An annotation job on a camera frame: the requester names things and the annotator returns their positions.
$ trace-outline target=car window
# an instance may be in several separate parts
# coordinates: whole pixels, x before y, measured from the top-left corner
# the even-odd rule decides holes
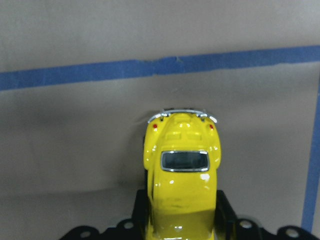
[[[165,151],[161,167],[169,172],[204,172],[209,169],[206,151]]]

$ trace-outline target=blue tape strip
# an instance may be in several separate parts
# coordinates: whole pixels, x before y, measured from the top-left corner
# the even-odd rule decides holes
[[[306,181],[302,228],[312,231],[320,180],[320,81],[315,110],[314,127],[310,151],[309,170]]]
[[[124,60],[0,73],[0,91],[57,84],[320,61],[320,46]]]

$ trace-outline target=blue tape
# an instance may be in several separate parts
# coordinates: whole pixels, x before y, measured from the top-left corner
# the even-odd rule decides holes
[[[315,110],[314,127],[310,151],[309,170],[306,180],[302,228],[312,231],[320,180],[320,81]]]
[[[148,77],[320,61],[320,46],[238,51],[155,61],[124,60],[0,73],[0,91],[57,84]]]

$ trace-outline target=chrome bumper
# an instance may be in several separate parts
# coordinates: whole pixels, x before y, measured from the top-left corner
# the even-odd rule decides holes
[[[155,115],[153,115],[149,120],[148,124],[151,123],[153,120],[158,119],[158,118],[164,118],[164,117],[169,117],[171,114],[176,114],[176,113],[190,113],[190,114],[196,114],[198,118],[209,118],[211,119],[215,124],[218,122],[217,119],[204,112],[204,111],[199,111],[199,110],[193,110],[193,109],[172,109],[172,110],[166,110],[163,112],[159,112]]]

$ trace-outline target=car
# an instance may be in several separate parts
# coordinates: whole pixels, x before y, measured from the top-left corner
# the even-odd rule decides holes
[[[214,239],[221,161],[216,123],[193,109],[166,110],[149,119],[143,146],[147,240]]]

